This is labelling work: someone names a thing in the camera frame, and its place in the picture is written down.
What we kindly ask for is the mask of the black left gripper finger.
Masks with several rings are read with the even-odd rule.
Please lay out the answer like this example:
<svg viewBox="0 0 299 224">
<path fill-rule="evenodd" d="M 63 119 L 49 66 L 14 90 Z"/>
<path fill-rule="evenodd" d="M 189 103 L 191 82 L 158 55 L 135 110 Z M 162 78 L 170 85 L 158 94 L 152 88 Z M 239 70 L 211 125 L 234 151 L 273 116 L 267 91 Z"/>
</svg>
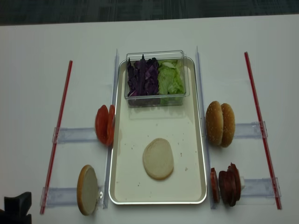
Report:
<svg viewBox="0 0 299 224">
<path fill-rule="evenodd" d="M 28 213 L 32 205 L 31 192 L 24 192 L 16 197 L 4 197 L 4 210 L 0 210 L 1 224 L 32 224 Z"/>
</svg>

